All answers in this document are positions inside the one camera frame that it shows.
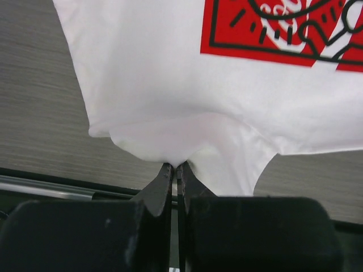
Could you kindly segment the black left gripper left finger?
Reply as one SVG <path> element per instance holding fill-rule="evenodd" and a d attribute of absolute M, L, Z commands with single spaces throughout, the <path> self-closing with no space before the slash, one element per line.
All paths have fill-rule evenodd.
<path fill-rule="evenodd" d="M 168 271 L 173 168 L 130 200 L 27 201 L 1 229 L 2 271 Z"/>

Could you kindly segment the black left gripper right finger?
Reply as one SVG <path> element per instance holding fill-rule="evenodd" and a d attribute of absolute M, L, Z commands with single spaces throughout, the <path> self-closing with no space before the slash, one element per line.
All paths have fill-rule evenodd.
<path fill-rule="evenodd" d="M 340 271 L 323 206 L 306 197 L 218 197 L 177 167 L 181 271 Z"/>

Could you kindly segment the white t-shirt red print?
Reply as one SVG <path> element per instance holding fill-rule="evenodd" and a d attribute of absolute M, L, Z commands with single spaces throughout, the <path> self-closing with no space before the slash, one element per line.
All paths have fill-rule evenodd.
<path fill-rule="evenodd" d="M 221 196 L 362 149 L 361 1 L 55 1 L 89 120 Z"/>

